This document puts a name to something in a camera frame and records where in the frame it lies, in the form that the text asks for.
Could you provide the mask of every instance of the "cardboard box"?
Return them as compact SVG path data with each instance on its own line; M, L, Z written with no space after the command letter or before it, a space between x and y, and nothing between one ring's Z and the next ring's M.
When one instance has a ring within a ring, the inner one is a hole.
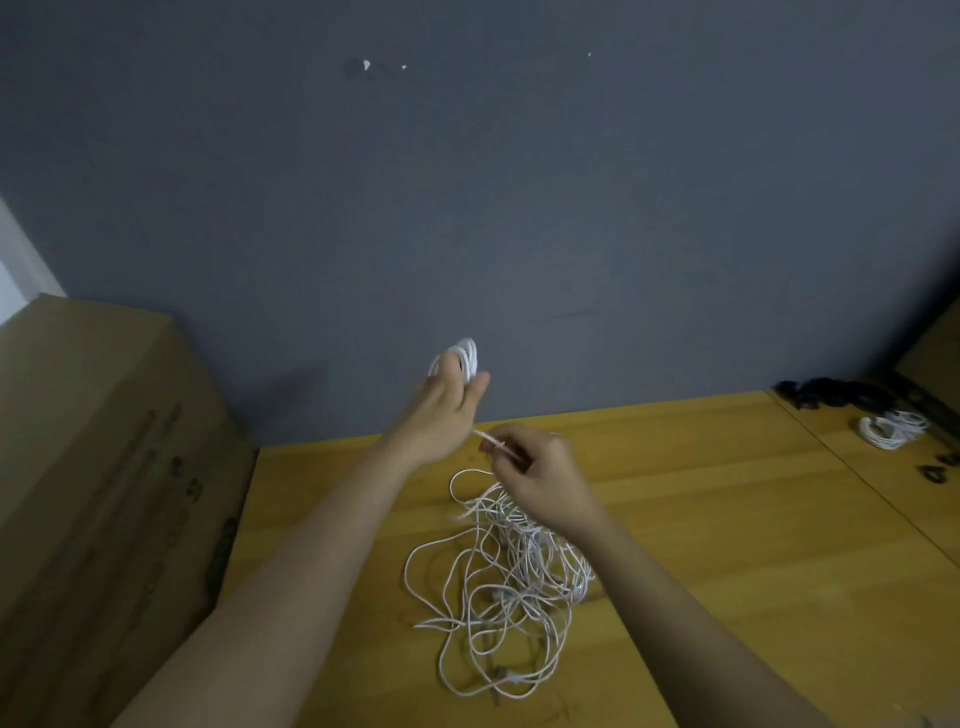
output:
M934 322L895 371L960 413L960 301Z
M0 422L0 724L109 725L212 609L252 446L169 317L53 297Z

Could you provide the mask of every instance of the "gray wall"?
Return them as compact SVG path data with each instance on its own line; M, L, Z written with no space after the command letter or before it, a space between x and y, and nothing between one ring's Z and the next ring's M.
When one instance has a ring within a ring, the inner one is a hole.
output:
M262 444L464 335L485 419L855 375L958 262L955 8L13 0L0 191Z

